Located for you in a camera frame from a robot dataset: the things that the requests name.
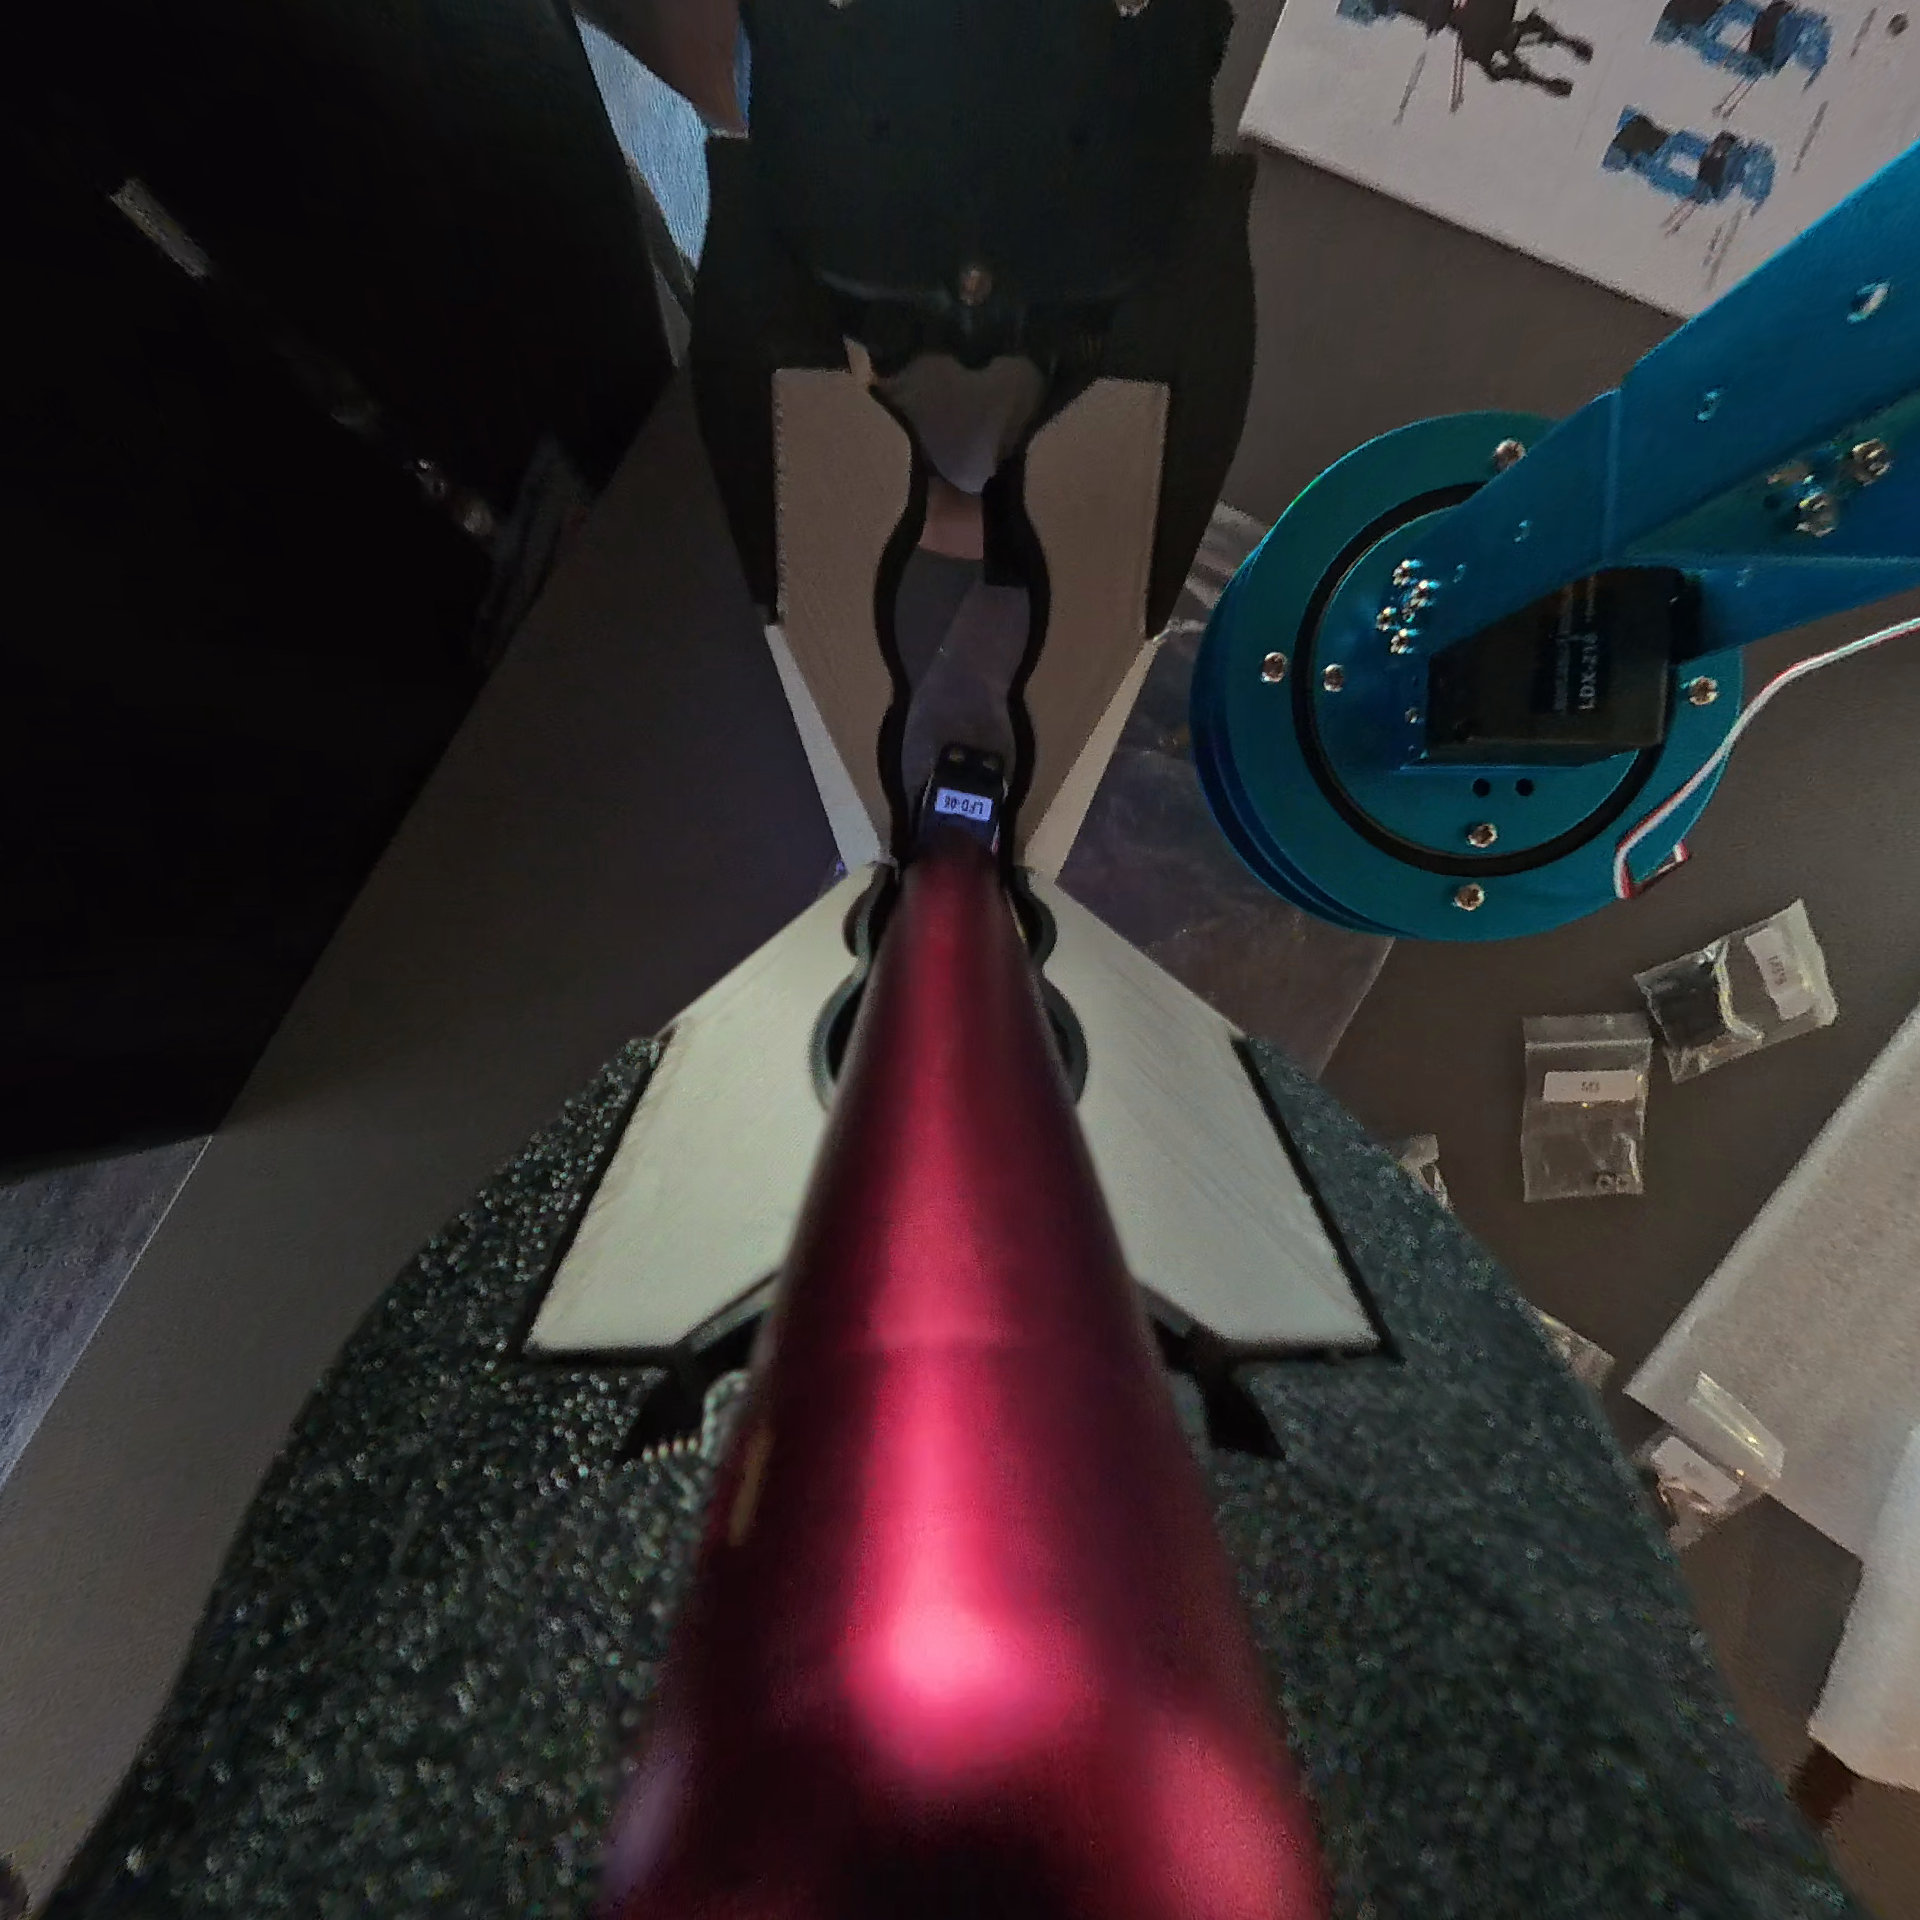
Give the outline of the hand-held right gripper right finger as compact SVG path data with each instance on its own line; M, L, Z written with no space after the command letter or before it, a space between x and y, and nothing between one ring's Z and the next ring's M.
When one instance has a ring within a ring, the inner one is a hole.
M1054 880L1027 890L1049 924L1041 976L1068 1020L1075 1115L1132 1280L1237 1353L1377 1351L1246 1035Z

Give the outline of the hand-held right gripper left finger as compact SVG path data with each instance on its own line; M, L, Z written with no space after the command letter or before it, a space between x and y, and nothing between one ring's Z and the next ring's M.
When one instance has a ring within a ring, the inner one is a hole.
M861 972L859 910L890 878L836 880L660 1035L533 1311L533 1359L667 1353L777 1275L833 1097L823 1020Z

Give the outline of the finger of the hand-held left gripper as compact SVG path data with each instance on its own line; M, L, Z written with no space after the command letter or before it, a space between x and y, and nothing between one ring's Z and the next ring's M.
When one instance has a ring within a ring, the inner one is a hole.
M981 713L1020 782L1012 848L1058 876L1152 651L1146 610L1168 395L1100 377L1048 420L1008 420L997 558L981 588Z
M909 677L899 588L925 519L920 446L854 373L772 377L777 593L767 636L805 721L847 866L907 837L901 777Z

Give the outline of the small black servo motor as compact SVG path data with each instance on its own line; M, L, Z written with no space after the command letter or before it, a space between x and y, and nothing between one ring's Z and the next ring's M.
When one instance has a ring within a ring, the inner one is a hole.
M907 857L919 861L971 842L997 858L1006 791L1002 753L957 741L942 745L920 788Z

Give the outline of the red electric screwdriver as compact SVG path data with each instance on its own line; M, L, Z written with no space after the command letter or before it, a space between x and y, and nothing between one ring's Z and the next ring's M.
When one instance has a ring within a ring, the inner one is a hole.
M968 831L901 875L596 1914L1332 1914Z

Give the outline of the large clear plastic bag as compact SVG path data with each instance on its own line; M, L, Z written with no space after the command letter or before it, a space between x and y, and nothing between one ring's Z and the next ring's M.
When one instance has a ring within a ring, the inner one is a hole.
M1388 940L1314 919L1239 862L1213 823L1188 732L1198 642L1265 531L1255 514L1213 506L1058 880L1223 1020L1320 1078Z

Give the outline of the group of small screw bags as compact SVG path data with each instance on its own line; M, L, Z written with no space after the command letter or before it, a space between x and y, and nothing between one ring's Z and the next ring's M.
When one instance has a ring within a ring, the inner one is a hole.
M1635 978L1635 1015L1523 1021L1523 1202L1638 1198L1652 1068L1675 1086L1737 1066L1837 1020L1831 967L1804 900L1724 933ZM1726 1385L1695 1372L1678 1422L1635 1457L1675 1550L1775 1492L1783 1443Z

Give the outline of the printed instruction sheet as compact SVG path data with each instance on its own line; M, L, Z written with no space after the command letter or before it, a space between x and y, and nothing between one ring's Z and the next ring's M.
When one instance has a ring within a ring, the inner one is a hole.
M1239 131L1692 316L1917 133L1914 3L1287 3Z

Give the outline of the white foam sheet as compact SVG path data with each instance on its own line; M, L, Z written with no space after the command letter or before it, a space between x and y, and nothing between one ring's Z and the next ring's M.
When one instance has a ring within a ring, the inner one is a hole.
M1917 1419L1917 1015L1820 1129L1625 1394L1705 1450L1699 1379L1780 1443L1772 1496L1863 1556Z

